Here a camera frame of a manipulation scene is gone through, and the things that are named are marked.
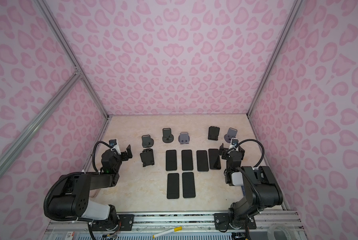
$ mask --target heart pattern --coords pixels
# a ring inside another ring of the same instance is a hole
[[[32,1],[0,2],[0,156],[73,72]]]
[[[50,221],[43,213],[44,195],[61,175],[82,169],[103,122],[87,89],[77,82],[0,179],[0,235],[42,237]]]
[[[246,113],[293,3],[47,2],[116,115]]]
[[[309,239],[358,239],[358,1],[306,2],[252,120]]]

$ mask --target smartphone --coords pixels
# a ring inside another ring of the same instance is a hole
[[[205,150],[196,151],[196,162],[198,165],[198,172],[208,172],[207,151]]]
[[[210,169],[220,170],[220,156],[219,149],[208,149],[208,159],[210,162]]]
[[[179,198],[179,173],[167,175],[167,199]]]
[[[177,169],[176,150],[167,150],[165,152],[165,170],[176,171]]]
[[[193,172],[183,172],[182,173],[182,183],[183,183],[183,197],[184,198],[193,198],[195,194],[195,180]]]
[[[182,150],[182,170],[192,171],[193,169],[192,150]]]

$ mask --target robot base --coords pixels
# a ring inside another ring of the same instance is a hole
[[[252,217],[253,222],[249,221],[249,229],[256,229],[256,223],[254,217]],[[230,222],[230,217],[228,213],[225,214],[214,214],[214,223],[215,229],[220,231],[225,231],[227,229],[227,224]],[[235,229],[243,229],[244,230],[244,220],[242,220],[241,227],[235,227]],[[232,226],[229,224],[228,229],[234,230]]]

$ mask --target diagonal metal bar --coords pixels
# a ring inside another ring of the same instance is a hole
[[[0,157],[0,178],[5,174],[9,167],[13,164],[21,151],[32,140],[33,136],[43,126],[43,124],[52,115],[55,109],[68,95],[70,90],[75,86],[76,82],[81,79],[80,72],[76,72],[56,95],[47,103],[47,105],[40,111],[40,113],[30,122],[27,127],[21,132],[20,136],[14,141],[12,146]]]
[[[253,113],[253,110],[254,110],[256,104],[258,103],[258,100],[259,100],[259,97],[263,91],[264,85],[266,84],[266,82],[269,79],[271,71],[276,64],[276,61],[277,61],[279,55],[281,54],[282,48],[286,44],[287,38],[290,35],[293,26],[295,25],[295,22],[298,18],[299,12],[301,11],[301,9],[304,5],[304,2],[305,2],[305,0],[295,0],[295,2],[292,5],[290,14],[288,15],[286,23],[280,33],[279,40],[275,45],[274,51],[272,52],[271,58],[267,64],[267,67],[264,71],[263,77],[260,81],[259,87],[255,92],[253,101],[252,101],[250,108],[247,112],[247,116],[249,118],[250,118],[251,114]]]
[[[42,13],[44,20],[48,23],[48,26],[50,27],[50,29],[54,33],[55,37],[59,41],[61,47],[66,52],[68,59],[74,65],[75,69],[78,71],[81,71],[81,73],[83,74],[83,83],[84,83],[85,87],[87,88],[89,94],[91,95],[92,99],[94,100],[96,106],[99,108],[100,112],[107,119],[108,113],[105,110],[103,103],[100,101],[100,98],[96,94],[88,77],[84,73],[83,68],[81,67],[79,61],[77,60],[75,53],[73,52],[71,46],[69,45],[69,43],[67,41],[67,38],[64,36],[63,32],[61,31],[61,28],[60,28],[59,24],[57,23],[48,4],[45,2],[45,0],[34,0],[34,2],[36,3],[37,7],[39,8],[40,12]]]

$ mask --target pink wall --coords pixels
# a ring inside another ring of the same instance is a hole
[[[82,169],[103,121],[78,82],[0,179],[0,240],[42,237],[45,194],[62,174]]]
[[[253,122],[310,239],[358,239],[357,0],[306,3]]]
[[[0,1],[0,155],[72,71],[32,1]]]
[[[110,114],[246,113],[293,0],[47,1]]]

